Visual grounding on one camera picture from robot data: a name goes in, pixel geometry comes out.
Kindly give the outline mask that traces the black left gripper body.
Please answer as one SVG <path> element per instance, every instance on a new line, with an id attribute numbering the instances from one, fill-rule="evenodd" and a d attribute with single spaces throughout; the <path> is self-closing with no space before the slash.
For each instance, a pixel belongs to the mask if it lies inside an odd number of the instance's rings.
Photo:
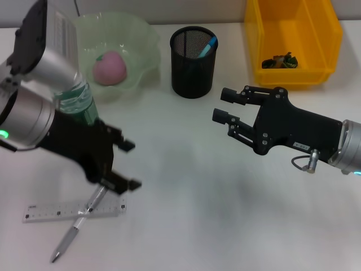
<path id="1" fill-rule="evenodd" d="M 78 163 L 91 183 L 114 183 L 113 145 L 116 129 L 98 119 L 88 126 L 68 114 L 56 111 L 47 135 L 39 147 Z"/>

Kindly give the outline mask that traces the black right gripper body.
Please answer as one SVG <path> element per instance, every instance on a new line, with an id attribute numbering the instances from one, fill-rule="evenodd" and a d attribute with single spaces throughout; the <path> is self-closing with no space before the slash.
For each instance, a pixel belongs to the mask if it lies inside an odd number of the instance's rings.
<path id="1" fill-rule="evenodd" d="M 272 147 L 286 146 L 309 154 L 320 152 L 327 162 L 336 152 L 342 122 L 295 107 L 285 88 L 252 88 L 252 103 L 260 105 L 253 125 L 253 150 L 266 155 Z"/>

